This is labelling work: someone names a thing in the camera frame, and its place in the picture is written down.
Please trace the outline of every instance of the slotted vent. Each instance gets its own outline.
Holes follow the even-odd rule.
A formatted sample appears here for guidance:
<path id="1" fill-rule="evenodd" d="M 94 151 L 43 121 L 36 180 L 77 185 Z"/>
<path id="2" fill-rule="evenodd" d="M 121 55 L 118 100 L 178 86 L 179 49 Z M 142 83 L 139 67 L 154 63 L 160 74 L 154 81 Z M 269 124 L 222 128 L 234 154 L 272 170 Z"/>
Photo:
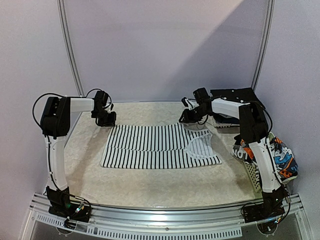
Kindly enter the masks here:
<path id="1" fill-rule="evenodd" d="M 63 228 L 64 221 L 56 216 L 50 216 L 43 213 L 37 213 L 36 220 L 54 227 Z M 224 240 L 242 237 L 241 227 L 230 229 L 207 231 L 203 233 L 138 233 L 109 230 L 103 227 L 88 225 L 87 235 L 100 237 L 109 240 Z"/>
<path id="2" fill-rule="evenodd" d="M 258 193 L 261 190 L 258 168 L 255 165 L 250 165 L 247 163 L 244 163 L 244 167 L 246 172 L 248 173 L 254 191 Z"/>

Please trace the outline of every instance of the vertical metal post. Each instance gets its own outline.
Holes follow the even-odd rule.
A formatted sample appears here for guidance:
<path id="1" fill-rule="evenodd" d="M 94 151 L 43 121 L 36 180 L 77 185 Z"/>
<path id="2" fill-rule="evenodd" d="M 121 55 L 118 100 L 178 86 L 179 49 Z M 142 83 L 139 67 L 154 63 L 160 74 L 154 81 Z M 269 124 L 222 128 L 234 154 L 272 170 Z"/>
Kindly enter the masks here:
<path id="1" fill-rule="evenodd" d="M 65 2 L 64 0 L 57 0 L 58 3 L 58 10 L 59 10 L 59 15 L 60 15 L 60 22 L 61 22 L 61 27 L 62 27 L 62 34 L 64 38 L 64 43 L 65 43 L 65 48 L 66 52 L 69 58 L 69 63 L 73 75 L 73 79 L 75 82 L 76 89 L 78 91 L 79 95 L 84 96 L 84 89 L 80 80 L 78 68 L 76 65 L 76 60 L 74 56 L 74 51 L 72 48 L 71 44 L 71 39 L 70 39 L 70 34 L 69 34 L 69 29 L 68 29 L 68 23 L 67 23 L 67 16 L 66 16 L 66 10 L 65 10 Z"/>
<path id="2" fill-rule="evenodd" d="M 269 0 L 267 13 L 266 13 L 265 20 L 264 20 L 263 34 L 262 34 L 262 39 L 261 39 L 261 44 L 260 44 L 260 53 L 259 53 L 258 62 L 257 62 L 256 68 L 255 68 L 254 77 L 253 77 L 253 81 L 252 81 L 252 85 L 251 85 L 251 87 L 254 91 L 256 90 L 256 87 L 258 84 L 258 79 L 260 76 L 260 72 L 262 69 L 262 65 L 263 65 L 266 50 L 267 50 L 268 39 L 269 39 L 271 23 L 272 23 L 272 17 L 273 17 L 273 13 L 274 13 L 274 7 L 275 7 L 275 0 Z"/>

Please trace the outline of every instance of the beige table surface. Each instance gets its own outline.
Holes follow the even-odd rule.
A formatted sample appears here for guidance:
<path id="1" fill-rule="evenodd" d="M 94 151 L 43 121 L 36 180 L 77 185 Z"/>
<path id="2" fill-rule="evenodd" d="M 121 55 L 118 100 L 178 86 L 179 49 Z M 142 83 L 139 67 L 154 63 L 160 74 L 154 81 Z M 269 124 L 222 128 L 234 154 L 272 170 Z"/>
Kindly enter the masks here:
<path id="1" fill-rule="evenodd" d="M 181 102 L 115 103 L 113 108 L 117 124 L 137 126 L 175 124 L 183 109 Z M 217 130 L 211 118 L 204 126 L 213 133 L 212 147 L 222 164 L 187 169 L 105 168 L 100 161 L 110 128 L 98 127 L 85 112 L 64 151 L 70 192 L 96 204 L 148 208 L 192 208 L 260 198 L 244 166 L 230 154 L 238 129 Z"/>

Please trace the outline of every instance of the white wall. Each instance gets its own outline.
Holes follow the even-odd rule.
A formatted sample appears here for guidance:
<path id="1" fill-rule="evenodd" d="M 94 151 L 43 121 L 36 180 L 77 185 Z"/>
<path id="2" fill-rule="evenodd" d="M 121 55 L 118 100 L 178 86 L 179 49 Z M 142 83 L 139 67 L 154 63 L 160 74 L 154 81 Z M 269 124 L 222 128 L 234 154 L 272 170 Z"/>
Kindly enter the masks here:
<path id="1" fill-rule="evenodd" d="M 256 94 L 274 121 L 273 132 L 293 149 L 299 165 L 294 183 L 320 239 L 320 3 L 275 1 Z"/>
<path id="2" fill-rule="evenodd" d="M 47 179 L 33 103 L 46 92 L 77 91 L 57 1 L 1 0 L 0 5 L 0 239 L 16 240 L 34 192 L 41 193 Z M 39 104 L 38 119 L 42 110 Z"/>
<path id="3" fill-rule="evenodd" d="M 67 0 L 84 91 L 117 102 L 180 101 L 250 87 L 267 0 Z"/>

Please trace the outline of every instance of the robotic arm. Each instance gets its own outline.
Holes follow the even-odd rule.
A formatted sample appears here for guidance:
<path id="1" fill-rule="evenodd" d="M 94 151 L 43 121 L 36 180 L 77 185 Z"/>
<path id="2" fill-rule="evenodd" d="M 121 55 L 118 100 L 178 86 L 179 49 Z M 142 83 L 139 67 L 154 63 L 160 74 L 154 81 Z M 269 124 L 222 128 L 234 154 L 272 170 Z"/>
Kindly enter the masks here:
<path id="1" fill-rule="evenodd" d="M 265 107 L 251 88 L 211 90 L 210 97 L 205 88 L 193 92 L 197 104 L 183 98 L 188 107 L 181 115 L 181 123 L 197 123 L 204 116 L 223 114 L 239 119 L 240 137 L 251 148 L 261 176 L 262 205 L 243 209 L 246 222 L 259 221 L 284 213 L 282 201 L 289 203 L 287 190 L 281 182 L 276 163 L 271 155 L 269 131 L 265 118 Z"/>
<path id="2" fill-rule="evenodd" d="M 42 134 L 46 141 L 48 181 L 47 198 L 51 207 L 49 213 L 60 217 L 88 222 L 91 214 L 90 203 L 84 198 L 69 193 L 65 175 L 64 148 L 70 130 L 70 114 L 91 112 L 91 117 L 100 127 L 112 127 L 116 113 L 111 111 L 113 104 L 106 106 L 109 95 L 97 91 L 94 98 L 87 97 L 49 97 L 40 121 Z M 74 197 L 82 203 L 71 203 Z"/>

